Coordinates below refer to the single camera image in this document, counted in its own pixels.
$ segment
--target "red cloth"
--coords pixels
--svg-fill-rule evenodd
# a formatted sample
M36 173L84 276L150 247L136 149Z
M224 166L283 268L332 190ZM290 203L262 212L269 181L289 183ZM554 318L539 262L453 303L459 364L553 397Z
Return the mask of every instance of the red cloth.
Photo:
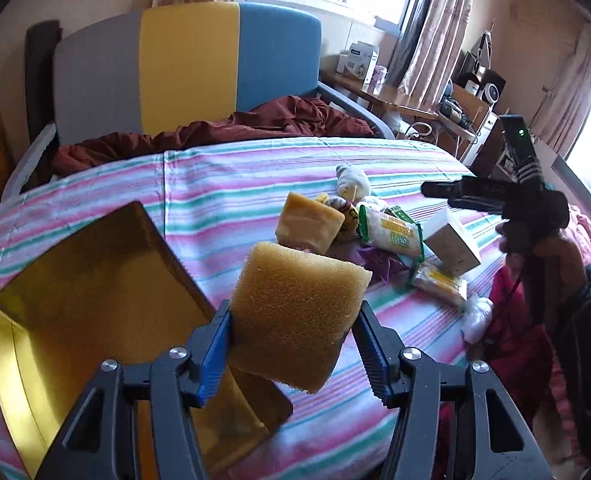
M544 400L551 368L553 346L544 325L534 326L524 300L522 286L509 298L514 281L509 269L496 272L489 299L493 302L493 320L484 340L484 360L491 366L515 402L520 413L532 428L533 418ZM440 410L435 466L432 478L444 478L449 454L451 406Z
M194 121L189 126L180 126L174 132L162 132L155 137L114 133L73 146L61 146L51 167L57 176L67 176L136 156L236 140L285 137L373 138L375 134L366 121L350 117L319 99L285 96L259 105L250 112L235 112L216 123Z

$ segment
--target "open golden box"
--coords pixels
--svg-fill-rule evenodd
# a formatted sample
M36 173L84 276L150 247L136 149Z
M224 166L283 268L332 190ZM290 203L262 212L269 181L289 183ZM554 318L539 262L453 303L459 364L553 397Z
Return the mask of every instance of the open golden box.
M89 224L27 266L0 291L0 406L29 475L104 359L152 361L213 314L140 203ZM155 479L150 410L140 404L142 476ZM228 368L216 396L191 411L209 471L249 453L292 410L270 381Z

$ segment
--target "white plush toy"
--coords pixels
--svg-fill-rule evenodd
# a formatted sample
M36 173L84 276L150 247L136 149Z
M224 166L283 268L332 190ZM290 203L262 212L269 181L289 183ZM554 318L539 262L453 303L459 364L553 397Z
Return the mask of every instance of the white plush toy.
M336 168L338 177L338 195L355 203L371 194L371 185L367 174L355 166L341 165Z

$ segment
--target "hand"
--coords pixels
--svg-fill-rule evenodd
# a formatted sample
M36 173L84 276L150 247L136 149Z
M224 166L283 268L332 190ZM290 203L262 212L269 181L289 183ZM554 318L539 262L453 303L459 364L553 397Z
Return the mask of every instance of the hand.
M511 252L511 231L506 229L506 223L496 226L496 231L500 233L503 238L500 240L499 249L507 253L506 264L509 268L509 273L513 280L517 280L518 276L523 270L525 258L524 256ZM582 254L579 252L577 245L563 235L548 237L540 241L533 248L533 255L547 260L551 266L557 269L557 294L555 298L554 307L557 309L561 304L565 303L570 297L576 294L587 282L587 274L582 262ZM528 276L523 276L525 287L530 283Z

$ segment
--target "yellow headboard panel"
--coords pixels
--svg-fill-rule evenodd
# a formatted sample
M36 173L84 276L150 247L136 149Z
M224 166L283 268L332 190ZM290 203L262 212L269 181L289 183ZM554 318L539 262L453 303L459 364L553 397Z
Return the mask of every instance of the yellow headboard panel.
M142 130L157 135L235 111L240 7L184 4L147 9L140 28Z

